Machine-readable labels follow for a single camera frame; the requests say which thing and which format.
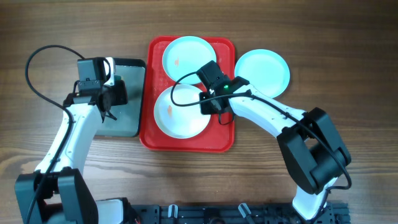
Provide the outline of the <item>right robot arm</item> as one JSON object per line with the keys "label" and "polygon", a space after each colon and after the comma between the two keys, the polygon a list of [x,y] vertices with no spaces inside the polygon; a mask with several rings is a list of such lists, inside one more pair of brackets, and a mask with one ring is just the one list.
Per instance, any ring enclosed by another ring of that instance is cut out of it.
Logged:
{"label": "right robot arm", "polygon": [[203,106],[214,113],[229,110],[276,138],[288,173],[297,184],[293,208],[304,220],[313,222],[320,216],[339,176],[346,177],[346,190],[352,186],[346,170],[351,155],[325,111],[306,112],[283,105],[241,77],[203,79],[202,83],[206,88],[200,98]]}

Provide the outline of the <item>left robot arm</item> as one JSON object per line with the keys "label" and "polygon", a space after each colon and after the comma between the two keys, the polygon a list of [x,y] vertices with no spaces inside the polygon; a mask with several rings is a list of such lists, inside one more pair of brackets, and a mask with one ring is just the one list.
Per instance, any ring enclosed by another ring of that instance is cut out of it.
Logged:
{"label": "left robot arm", "polygon": [[122,80],[76,82],[61,105],[63,120],[42,162],[21,174],[15,193],[24,223],[136,223],[138,215],[127,198],[94,200],[82,176],[91,142],[112,106],[127,102]]}

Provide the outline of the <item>white plate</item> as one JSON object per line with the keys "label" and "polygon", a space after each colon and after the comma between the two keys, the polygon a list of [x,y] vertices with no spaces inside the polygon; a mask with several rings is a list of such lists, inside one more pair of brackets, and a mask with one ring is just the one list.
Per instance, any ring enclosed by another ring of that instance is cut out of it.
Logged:
{"label": "white plate", "polygon": [[[170,86],[158,97],[154,106],[154,119],[159,129],[177,139],[188,139],[200,134],[209,124],[211,116],[203,115],[199,105],[181,107],[171,101]],[[201,90],[193,85],[177,85],[173,92],[174,102],[194,103]]]}

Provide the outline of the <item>light blue plate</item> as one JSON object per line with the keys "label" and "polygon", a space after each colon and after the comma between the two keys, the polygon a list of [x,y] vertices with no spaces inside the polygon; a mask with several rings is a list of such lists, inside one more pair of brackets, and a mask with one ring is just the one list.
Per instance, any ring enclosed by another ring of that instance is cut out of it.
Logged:
{"label": "light blue plate", "polygon": [[246,79],[262,94],[275,98],[287,89],[290,69],[279,54],[271,50],[255,49],[239,58],[234,76]]}
{"label": "light blue plate", "polygon": [[162,66],[173,81],[196,72],[209,61],[216,61],[216,52],[200,37],[184,36],[173,40],[162,56]]}

